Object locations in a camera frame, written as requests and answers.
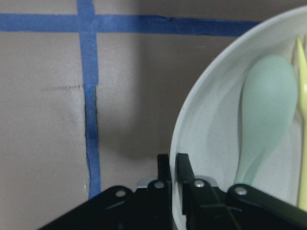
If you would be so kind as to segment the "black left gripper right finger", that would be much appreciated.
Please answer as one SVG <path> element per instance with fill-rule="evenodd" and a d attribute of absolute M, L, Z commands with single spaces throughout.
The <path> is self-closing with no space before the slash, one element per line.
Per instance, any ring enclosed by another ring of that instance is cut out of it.
<path fill-rule="evenodd" d="M 246 184 L 227 192 L 194 175 L 189 156 L 176 156 L 182 214 L 188 230 L 305 230 L 307 213 Z"/>

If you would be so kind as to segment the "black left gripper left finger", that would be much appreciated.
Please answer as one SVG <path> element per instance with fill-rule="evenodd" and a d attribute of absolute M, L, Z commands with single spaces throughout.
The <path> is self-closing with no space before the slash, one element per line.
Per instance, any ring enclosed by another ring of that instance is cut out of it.
<path fill-rule="evenodd" d="M 42 227 L 44 230 L 170 230 L 169 157 L 157 156 L 157 178 L 136 191 L 116 185 Z"/>

